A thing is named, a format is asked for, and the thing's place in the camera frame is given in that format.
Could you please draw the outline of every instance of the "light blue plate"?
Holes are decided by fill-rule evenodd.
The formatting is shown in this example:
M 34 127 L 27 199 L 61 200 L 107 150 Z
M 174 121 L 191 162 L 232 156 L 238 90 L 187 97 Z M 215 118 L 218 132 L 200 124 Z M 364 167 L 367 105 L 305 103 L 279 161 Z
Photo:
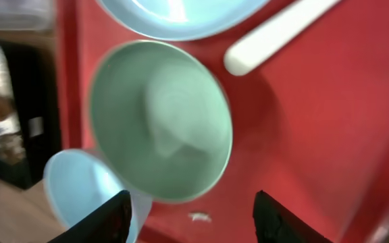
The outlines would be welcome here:
M 147 37 L 190 41 L 225 31 L 269 0 L 98 0 L 125 27 Z

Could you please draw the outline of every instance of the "brown floor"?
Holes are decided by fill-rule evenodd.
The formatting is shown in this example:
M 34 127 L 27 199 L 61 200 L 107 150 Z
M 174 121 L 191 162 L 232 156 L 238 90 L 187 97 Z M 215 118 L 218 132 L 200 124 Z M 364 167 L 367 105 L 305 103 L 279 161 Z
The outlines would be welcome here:
M 40 182 L 21 191 L 0 181 L 0 242 L 48 242 L 64 232 L 49 207 Z

